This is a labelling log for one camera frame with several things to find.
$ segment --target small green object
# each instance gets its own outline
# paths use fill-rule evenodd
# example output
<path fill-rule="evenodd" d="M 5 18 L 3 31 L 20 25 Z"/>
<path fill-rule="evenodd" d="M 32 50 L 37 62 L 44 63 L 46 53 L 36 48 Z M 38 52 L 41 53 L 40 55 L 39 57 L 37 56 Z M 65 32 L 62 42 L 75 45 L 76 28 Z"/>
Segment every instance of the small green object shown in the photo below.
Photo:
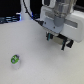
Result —
<path fill-rule="evenodd" d="M 19 56 L 17 56 L 17 55 L 14 55 L 11 59 L 12 64 L 16 64 L 18 61 L 19 61 Z"/>

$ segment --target cable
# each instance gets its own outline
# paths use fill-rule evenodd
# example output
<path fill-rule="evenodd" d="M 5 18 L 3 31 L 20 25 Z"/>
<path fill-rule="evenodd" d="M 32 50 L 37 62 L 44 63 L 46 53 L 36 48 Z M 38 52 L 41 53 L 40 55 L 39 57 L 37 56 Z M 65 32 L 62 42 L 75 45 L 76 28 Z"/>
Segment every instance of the cable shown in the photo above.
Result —
<path fill-rule="evenodd" d="M 27 6 L 26 6 L 24 0 L 23 0 L 23 4 L 24 4 L 24 7 L 25 7 L 25 9 L 26 9 L 26 13 L 28 13 L 28 15 L 29 15 L 34 21 L 38 22 L 38 23 L 42 26 L 43 21 L 36 20 L 36 19 L 34 19 L 34 18 L 31 16 L 31 14 L 29 13 L 29 11 L 28 11 L 28 9 L 27 9 Z"/>

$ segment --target green cap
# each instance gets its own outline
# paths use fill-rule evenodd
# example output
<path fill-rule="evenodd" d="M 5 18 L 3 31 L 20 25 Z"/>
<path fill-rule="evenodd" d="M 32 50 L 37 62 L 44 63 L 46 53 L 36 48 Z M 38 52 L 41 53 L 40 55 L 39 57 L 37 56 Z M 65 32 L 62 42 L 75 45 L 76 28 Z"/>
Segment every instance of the green cap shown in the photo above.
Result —
<path fill-rule="evenodd" d="M 11 63 L 12 63 L 12 64 L 16 64 L 18 61 L 19 61 L 19 56 L 17 56 L 17 55 L 14 55 L 14 56 L 11 58 Z"/>

